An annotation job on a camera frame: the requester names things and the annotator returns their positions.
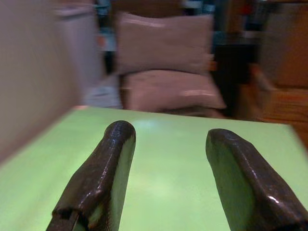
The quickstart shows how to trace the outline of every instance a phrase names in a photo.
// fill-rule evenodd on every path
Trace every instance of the green board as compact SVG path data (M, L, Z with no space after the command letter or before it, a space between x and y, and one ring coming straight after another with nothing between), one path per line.
M73 110L0 166L0 230L43 231L72 174L116 120L137 143L120 231L227 231L205 138L212 128L252 142L308 208L306 150L287 125L125 110Z

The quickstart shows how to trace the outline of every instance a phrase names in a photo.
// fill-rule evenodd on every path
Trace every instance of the pillow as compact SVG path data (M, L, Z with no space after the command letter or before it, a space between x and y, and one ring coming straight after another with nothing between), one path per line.
M204 74L211 59L212 24L210 15L145 18L120 13L117 71L168 69Z
M127 108L161 112L190 106L225 108L210 74L204 76L166 70L151 70L126 76Z

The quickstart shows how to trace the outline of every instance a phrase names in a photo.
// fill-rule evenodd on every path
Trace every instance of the wall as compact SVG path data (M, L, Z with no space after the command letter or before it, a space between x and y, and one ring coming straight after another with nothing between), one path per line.
M78 101L48 0L0 2L0 161Z

